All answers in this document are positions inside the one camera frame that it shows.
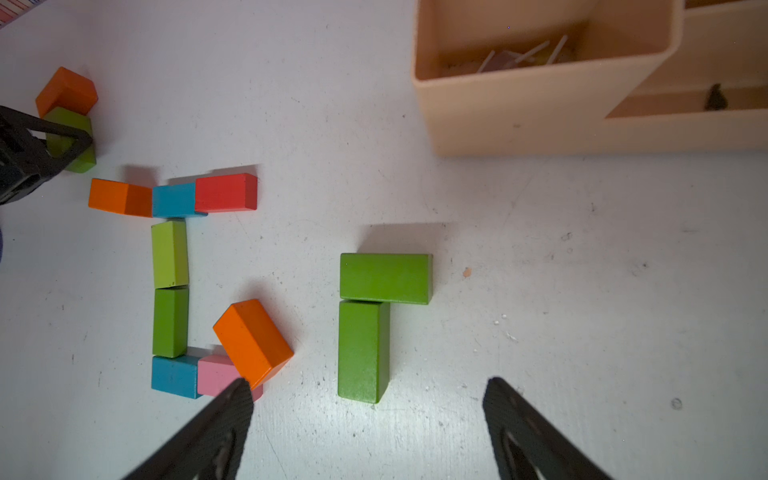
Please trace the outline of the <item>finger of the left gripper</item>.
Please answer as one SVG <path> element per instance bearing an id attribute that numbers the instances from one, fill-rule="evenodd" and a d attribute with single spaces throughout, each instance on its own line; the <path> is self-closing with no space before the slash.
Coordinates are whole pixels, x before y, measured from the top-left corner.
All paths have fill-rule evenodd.
<path id="1" fill-rule="evenodd" d="M 75 144 L 54 158 L 46 143 L 32 131 L 74 137 Z M 83 130 L 56 124 L 32 115 L 1 107 L 1 204 L 26 197 L 61 173 L 85 151 L 93 139 Z"/>

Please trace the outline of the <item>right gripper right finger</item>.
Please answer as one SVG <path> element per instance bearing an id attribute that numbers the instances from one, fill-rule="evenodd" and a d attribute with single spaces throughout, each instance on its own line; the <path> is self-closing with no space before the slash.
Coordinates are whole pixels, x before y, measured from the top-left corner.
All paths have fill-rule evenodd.
<path id="1" fill-rule="evenodd" d="M 504 379 L 488 380 L 482 407 L 502 479 L 609 477 Z"/>

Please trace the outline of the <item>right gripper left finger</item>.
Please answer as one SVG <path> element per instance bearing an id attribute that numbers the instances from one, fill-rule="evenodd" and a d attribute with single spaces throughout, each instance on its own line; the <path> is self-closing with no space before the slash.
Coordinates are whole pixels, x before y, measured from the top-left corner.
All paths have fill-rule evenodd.
<path id="1" fill-rule="evenodd" d="M 248 382 L 230 383 L 129 479 L 234 479 L 254 402 Z"/>

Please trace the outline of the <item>pink block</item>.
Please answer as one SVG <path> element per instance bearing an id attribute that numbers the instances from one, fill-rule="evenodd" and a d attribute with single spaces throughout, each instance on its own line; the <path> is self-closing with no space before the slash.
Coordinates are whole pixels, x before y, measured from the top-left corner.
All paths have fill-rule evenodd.
<path id="1" fill-rule="evenodd" d="M 226 355 L 212 354 L 198 360 L 197 392 L 216 397 L 242 376 Z"/>

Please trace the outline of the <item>teal block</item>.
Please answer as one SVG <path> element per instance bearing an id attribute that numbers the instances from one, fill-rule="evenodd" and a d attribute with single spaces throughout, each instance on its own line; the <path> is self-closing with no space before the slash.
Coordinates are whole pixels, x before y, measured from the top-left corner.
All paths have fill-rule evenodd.
<path id="1" fill-rule="evenodd" d="M 185 398 L 196 399 L 198 392 L 198 357 L 154 356 L 151 363 L 151 388 Z"/>
<path id="2" fill-rule="evenodd" d="M 154 218 L 204 217 L 197 212 L 196 184 L 157 186 L 152 189 L 152 216 Z"/>

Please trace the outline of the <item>light green block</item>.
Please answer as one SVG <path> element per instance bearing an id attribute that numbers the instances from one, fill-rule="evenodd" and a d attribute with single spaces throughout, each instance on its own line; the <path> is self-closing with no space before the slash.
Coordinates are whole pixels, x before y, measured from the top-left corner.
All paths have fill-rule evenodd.
<path id="1" fill-rule="evenodd" d="M 151 227 L 154 287 L 189 284 L 186 222 L 168 220 Z"/>

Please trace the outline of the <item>red block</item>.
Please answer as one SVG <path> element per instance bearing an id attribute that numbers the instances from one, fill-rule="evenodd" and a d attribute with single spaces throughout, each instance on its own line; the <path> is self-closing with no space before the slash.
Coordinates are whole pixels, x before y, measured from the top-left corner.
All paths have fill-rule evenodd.
<path id="1" fill-rule="evenodd" d="M 195 181 L 195 211 L 221 213 L 256 210 L 258 178 L 241 173 L 198 178 Z"/>

